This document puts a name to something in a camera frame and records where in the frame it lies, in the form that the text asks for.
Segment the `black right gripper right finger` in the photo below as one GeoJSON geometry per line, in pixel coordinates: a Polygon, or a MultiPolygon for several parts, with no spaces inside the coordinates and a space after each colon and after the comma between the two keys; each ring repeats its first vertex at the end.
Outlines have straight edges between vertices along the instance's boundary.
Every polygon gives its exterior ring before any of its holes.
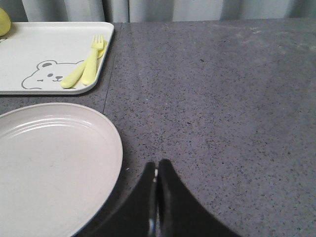
{"type": "Polygon", "coordinates": [[[238,237],[211,215],[190,193],[172,163],[158,166],[158,206],[163,237],[238,237]]]}

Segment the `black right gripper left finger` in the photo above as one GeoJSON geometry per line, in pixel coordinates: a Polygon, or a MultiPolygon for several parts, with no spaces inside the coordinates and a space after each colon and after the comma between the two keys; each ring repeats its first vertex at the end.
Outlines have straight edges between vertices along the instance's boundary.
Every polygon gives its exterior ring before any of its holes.
{"type": "Polygon", "coordinates": [[[157,175],[154,162],[143,173],[126,201],[108,220],[85,237],[155,237],[157,226],[157,175]]]}

